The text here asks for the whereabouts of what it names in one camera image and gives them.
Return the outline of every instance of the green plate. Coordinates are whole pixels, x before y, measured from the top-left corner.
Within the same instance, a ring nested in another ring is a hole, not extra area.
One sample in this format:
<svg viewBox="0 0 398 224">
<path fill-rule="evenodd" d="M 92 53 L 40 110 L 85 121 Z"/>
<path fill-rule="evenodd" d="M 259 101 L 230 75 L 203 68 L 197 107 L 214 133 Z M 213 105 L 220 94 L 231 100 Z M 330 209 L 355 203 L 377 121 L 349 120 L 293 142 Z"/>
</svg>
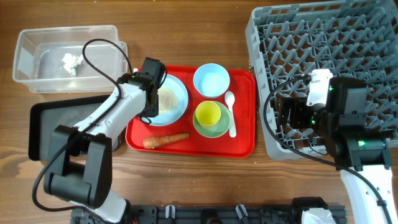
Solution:
<svg viewBox="0 0 398 224">
<path fill-rule="evenodd" d="M 214 102 L 220 107 L 221 118 L 213 128 L 206 129 L 201 127 L 197 117 L 195 116 L 195 113 L 193 113 L 193 126 L 199 132 L 199 134 L 208 138 L 218 138 L 222 136 L 228 131 L 229 126 L 231 125 L 231 115 L 229 114 L 229 110 L 224 106 L 224 104 L 217 101 Z"/>
</svg>

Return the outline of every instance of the red tray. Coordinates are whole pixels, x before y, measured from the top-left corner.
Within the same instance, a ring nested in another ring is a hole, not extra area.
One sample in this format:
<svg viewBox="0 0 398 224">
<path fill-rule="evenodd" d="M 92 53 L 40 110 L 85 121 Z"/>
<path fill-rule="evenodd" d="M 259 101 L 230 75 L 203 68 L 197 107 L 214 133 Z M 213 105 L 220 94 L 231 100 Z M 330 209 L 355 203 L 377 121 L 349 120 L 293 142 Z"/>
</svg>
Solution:
<svg viewBox="0 0 398 224">
<path fill-rule="evenodd" d="M 137 151 L 175 153 L 196 156 L 218 156 L 244 158 L 254 150 L 255 122 L 256 122 L 256 82 L 253 76 L 244 70 L 228 70 L 231 84 L 228 90 L 235 95 L 233 106 L 236 124 L 236 137 L 231 138 L 225 133 L 219 138 L 206 138 L 193 127 L 192 118 L 195 108 L 207 99 L 193 86 L 193 74 L 197 67 L 167 66 L 169 73 L 181 80 L 187 88 L 188 107 L 182 117 L 176 122 L 155 127 L 142 123 L 134 118 L 127 125 L 126 142 Z M 224 102 L 224 94 L 214 101 Z M 145 149 L 142 142 L 145 138 L 165 136 L 169 134 L 190 133 L 188 139 L 179 141 L 157 149 Z"/>
</svg>

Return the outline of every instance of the clear plastic bin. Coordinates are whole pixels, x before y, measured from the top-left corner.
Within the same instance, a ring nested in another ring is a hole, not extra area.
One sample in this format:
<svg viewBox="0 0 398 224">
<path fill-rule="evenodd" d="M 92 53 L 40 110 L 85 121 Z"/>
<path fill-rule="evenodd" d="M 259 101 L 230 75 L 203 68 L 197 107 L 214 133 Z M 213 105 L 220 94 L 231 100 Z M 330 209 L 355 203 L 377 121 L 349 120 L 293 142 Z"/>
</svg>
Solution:
<svg viewBox="0 0 398 224">
<path fill-rule="evenodd" d="M 65 54 L 79 57 L 87 41 L 102 38 L 117 43 L 127 54 L 126 43 L 120 42 L 115 26 L 57 27 L 28 29 L 19 34 L 12 77 L 34 93 L 108 91 L 113 84 L 92 69 L 84 60 L 76 75 L 64 69 Z M 116 80 L 127 72 L 121 52 L 107 42 L 93 42 L 86 57 L 105 74 Z"/>
</svg>

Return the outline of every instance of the blue plate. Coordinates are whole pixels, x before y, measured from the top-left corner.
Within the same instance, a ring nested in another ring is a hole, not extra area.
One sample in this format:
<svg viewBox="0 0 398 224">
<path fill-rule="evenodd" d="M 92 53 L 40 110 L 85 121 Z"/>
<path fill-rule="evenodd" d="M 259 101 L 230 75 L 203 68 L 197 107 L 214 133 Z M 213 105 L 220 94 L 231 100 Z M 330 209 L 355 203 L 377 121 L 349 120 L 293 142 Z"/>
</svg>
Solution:
<svg viewBox="0 0 398 224">
<path fill-rule="evenodd" d="M 184 114 L 188 106 L 188 91 L 185 85 L 175 76 L 167 75 L 162 88 L 168 88 L 175 93 L 178 98 L 176 107 L 169 113 L 159 114 L 155 118 L 150 118 L 152 126 L 165 126 L 176 122 Z"/>
</svg>

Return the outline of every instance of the carrot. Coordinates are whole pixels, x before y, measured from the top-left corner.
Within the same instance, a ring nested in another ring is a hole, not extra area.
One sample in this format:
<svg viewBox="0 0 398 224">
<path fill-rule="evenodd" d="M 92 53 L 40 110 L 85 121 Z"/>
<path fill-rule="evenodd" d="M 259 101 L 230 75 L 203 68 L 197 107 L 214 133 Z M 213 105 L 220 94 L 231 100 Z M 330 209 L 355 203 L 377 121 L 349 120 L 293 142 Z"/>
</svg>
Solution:
<svg viewBox="0 0 398 224">
<path fill-rule="evenodd" d="M 189 133 L 173 134 L 170 136 L 152 137 L 144 139 L 144 147 L 146 149 L 154 149 L 156 147 L 165 146 L 173 142 L 181 141 L 189 137 Z"/>
</svg>

